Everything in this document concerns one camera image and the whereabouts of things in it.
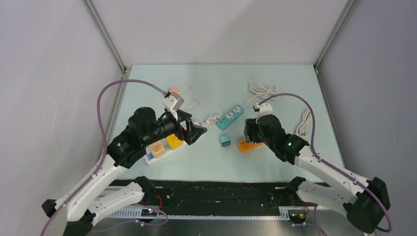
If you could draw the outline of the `yellow cube socket adapter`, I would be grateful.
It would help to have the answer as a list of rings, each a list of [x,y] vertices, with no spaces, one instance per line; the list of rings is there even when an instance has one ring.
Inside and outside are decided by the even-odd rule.
[[[175,134],[167,136],[166,141],[170,147],[170,150],[175,150],[184,144],[183,141],[179,139]]]

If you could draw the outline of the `orange power strip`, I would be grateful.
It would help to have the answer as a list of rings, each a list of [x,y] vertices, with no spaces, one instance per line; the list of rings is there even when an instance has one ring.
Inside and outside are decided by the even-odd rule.
[[[263,144],[264,143],[248,142],[247,140],[243,139],[243,140],[238,142],[237,147],[238,147],[240,153],[247,153],[249,151],[254,150],[257,147],[262,146]]]

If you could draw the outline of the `beige cube socket adapter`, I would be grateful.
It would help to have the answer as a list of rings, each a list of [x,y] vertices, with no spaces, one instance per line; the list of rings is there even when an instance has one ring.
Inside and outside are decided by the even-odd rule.
[[[149,145],[149,149],[155,159],[162,157],[167,152],[161,141],[157,141]]]

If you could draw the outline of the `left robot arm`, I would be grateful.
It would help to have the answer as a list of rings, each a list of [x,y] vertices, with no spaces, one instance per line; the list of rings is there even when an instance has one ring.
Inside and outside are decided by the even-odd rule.
[[[196,142],[207,128],[196,125],[192,115],[165,110],[160,118],[150,107],[138,108],[126,128],[107,145],[95,167],[64,197],[47,199],[42,209],[49,217],[42,235],[86,236],[103,218],[128,205],[154,201],[155,186],[145,176],[137,177],[121,190],[99,195],[119,175],[147,153],[146,148],[174,135],[188,145]]]

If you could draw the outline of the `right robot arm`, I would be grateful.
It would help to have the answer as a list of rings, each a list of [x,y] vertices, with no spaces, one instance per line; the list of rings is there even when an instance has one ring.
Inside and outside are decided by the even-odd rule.
[[[318,185],[295,177],[286,186],[286,200],[324,206],[345,216],[358,230],[371,234],[390,208],[386,184],[375,177],[369,180],[339,168],[312,151],[308,141],[286,133],[274,115],[245,120],[244,134],[250,143],[265,144],[283,162],[304,169],[326,183]]]

